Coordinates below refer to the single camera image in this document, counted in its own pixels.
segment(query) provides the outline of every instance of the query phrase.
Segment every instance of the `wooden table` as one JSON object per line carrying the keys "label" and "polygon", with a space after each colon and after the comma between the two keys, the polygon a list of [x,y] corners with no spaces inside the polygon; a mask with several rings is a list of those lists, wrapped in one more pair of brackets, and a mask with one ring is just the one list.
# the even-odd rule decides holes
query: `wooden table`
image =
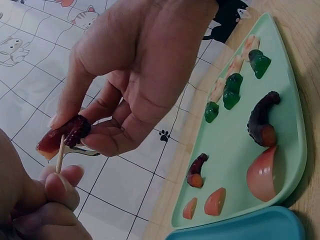
{"label": "wooden table", "polygon": [[294,193],[283,203],[302,221],[307,240],[320,239],[320,0],[255,0],[251,18],[242,19],[228,39],[224,51],[197,87],[169,174],[144,239],[164,240],[172,231],[171,214],[185,178],[193,144],[202,118],[208,89],[217,79],[259,16],[270,13],[284,41],[302,104],[308,157],[304,175]]}

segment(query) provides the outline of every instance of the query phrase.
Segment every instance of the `mint green tray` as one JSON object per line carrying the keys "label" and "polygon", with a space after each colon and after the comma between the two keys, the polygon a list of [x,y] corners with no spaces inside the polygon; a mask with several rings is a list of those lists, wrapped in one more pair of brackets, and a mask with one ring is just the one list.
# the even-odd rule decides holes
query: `mint green tray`
{"label": "mint green tray", "polygon": [[[279,204],[294,191],[303,175],[307,160],[305,125],[285,46],[268,13],[259,18],[248,36],[250,34],[260,37],[259,49],[271,59],[271,64],[264,76],[257,79],[250,64],[244,61],[240,71],[243,76],[240,101],[228,111],[221,98],[217,118],[210,124],[202,118],[189,166],[201,153],[209,155],[201,171],[204,186],[193,188],[186,180],[183,181],[171,218],[171,225],[175,230],[218,222]],[[241,54],[244,42],[245,40],[233,57]],[[229,64],[219,77],[226,75]],[[274,171],[281,179],[278,179],[278,185],[275,186],[276,197],[269,202],[262,202],[249,191],[246,173],[254,159],[266,148],[257,145],[249,136],[247,123],[257,102],[270,91],[277,91],[281,97],[281,103],[274,106],[269,114],[279,145]],[[226,189],[221,215],[206,215],[204,205],[207,197],[221,187]],[[193,219],[184,219],[183,209],[193,197],[198,198]]]}

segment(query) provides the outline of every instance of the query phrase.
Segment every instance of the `hand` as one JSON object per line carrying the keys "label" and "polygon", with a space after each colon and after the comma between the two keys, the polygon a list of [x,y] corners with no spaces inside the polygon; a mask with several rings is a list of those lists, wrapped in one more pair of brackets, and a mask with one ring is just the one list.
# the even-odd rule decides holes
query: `hand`
{"label": "hand", "polygon": [[61,174],[51,173],[46,178],[45,193],[49,203],[13,221],[23,240],[92,240],[73,213],[80,200],[75,186],[81,178],[73,182],[64,178],[70,169],[62,170]]}
{"label": "hand", "polygon": [[135,149],[177,101],[217,10],[214,0],[118,0],[71,50],[51,127],[76,115],[93,79],[110,73],[80,114],[91,124],[112,119],[82,143],[106,156]]}
{"label": "hand", "polygon": [[[11,144],[8,136],[0,129],[0,230],[5,234],[12,234],[12,220],[21,220],[24,216],[34,213],[42,214],[43,220],[48,220],[52,223],[52,215],[45,214],[47,209],[51,209],[50,203],[55,201],[53,208],[57,211],[61,208],[60,213],[63,214],[63,219],[68,221],[68,226],[73,223],[77,226],[79,234],[84,235],[83,238],[75,238],[87,240],[89,234],[81,228],[81,224],[73,218],[71,222],[70,212],[73,211],[79,204],[79,195],[73,188],[75,187],[84,175],[84,170],[80,166],[69,166],[56,174],[55,167],[46,167],[39,179],[32,180],[26,173],[20,157]],[[57,225],[65,224],[64,221],[56,221]],[[56,239],[56,238],[36,238],[36,239]]]}

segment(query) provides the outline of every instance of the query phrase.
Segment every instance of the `green gelatin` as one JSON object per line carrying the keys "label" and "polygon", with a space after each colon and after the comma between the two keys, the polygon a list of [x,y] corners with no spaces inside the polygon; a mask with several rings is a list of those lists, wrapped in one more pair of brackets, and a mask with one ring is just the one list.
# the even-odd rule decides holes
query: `green gelatin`
{"label": "green gelatin", "polygon": [[265,56],[262,51],[254,49],[249,52],[249,62],[255,77],[261,79],[271,64],[271,59]]}
{"label": "green gelatin", "polygon": [[219,105],[213,101],[210,101],[206,104],[204,111],[204,118],[207,123],[212,123],[213,120],[218,116]]}
{"label": "green gelatin", "polygon": [[243,77],[239,73],[231,74],[225,82],[225,90],[239,94]]}
{"label": "green gelatin", "polygon": [[224,91],[223,103],[227,110],[231,110],[240,100],[239,94],[232,91]]}

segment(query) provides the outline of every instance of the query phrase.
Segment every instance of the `teal container lid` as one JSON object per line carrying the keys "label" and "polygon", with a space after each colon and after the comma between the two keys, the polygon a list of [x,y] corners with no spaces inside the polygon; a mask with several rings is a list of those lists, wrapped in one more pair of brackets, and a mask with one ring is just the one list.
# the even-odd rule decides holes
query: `teal container lid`
{"label": "teal container lid", "polygon": [[166,240],[305,240],[298,217],[271,206],[221,222],[172,232]]}

